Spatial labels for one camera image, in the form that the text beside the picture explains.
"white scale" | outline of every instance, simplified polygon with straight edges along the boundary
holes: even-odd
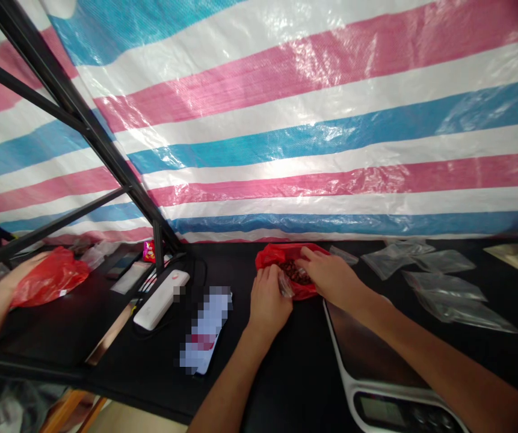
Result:
[[[469,433],[387,343],[323,301],[349,410],[365,433]]]

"striped tarp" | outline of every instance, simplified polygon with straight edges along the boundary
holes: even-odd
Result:
[[[518,232],[518,0],[20,3],[187,242]],[[116,187],[0,86],[3,228]],[[73,235],[152,231],[122,197]]]

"white power bank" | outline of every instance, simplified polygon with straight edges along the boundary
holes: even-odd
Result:
[[[189,279],[186,272],[172,271],[134,316],[134,322],[152,331],[173,303],[174,288],[184,286]]]

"black metal frame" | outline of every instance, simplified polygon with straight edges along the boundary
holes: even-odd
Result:
[[[9,259],[17,252],[124,193],[130,196],[152,224],[155,251],[162,252],[162,240],[165,241],[171,253],[180,251],[181,244],[174,231],[142,187],[127,161],[116,149],[96,116],[84,102],[40,33],[15,0],[0,0],[0,29],[57,104],[2,68],[0,68],[0,84],[80,132],[121,186],[120,189],[110,192],[20,239],[13,240],[14,237],[11,234],[0,228],[2,230],[0,233],[4,232],[2,238],[10,241],[9,244],[0,248],[0,262]],[[160,272],[162,270],[162,254],[156,256],[156,267],[157,271]]]
[[[160,275],[164,268],[162,242],[165,242],[167,251],[172,254],[182,250],[176,234],[16,0],[0,0],[0,30],[26,61],[56,104],[2,68],[0,68],[0,84],[78,131],[120,184],[119,189],[105,194],[19,239],[15,239],[11,233],[0,227],[0,262],[7,262],[11,256],[44,239],[56,230],[122,194],[128,194],[153,226],[155,251],[157,252],[156,274]],[[9,243],[2,246],[2,239]],[[151,272],[152,269],[149,268],[145,272],[144,278],[141,278],[135,287],[140,287]],[[47,380],[79,386],[86,376],[86,371],[0,353],[0,376]]]

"wrist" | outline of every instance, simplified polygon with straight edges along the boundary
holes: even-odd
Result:
[[[250,347],[256,348],[263,356],[269,351],[274,337],[268,335],[264,330],[249,323],[242,332],[241,341],[249,344]]]

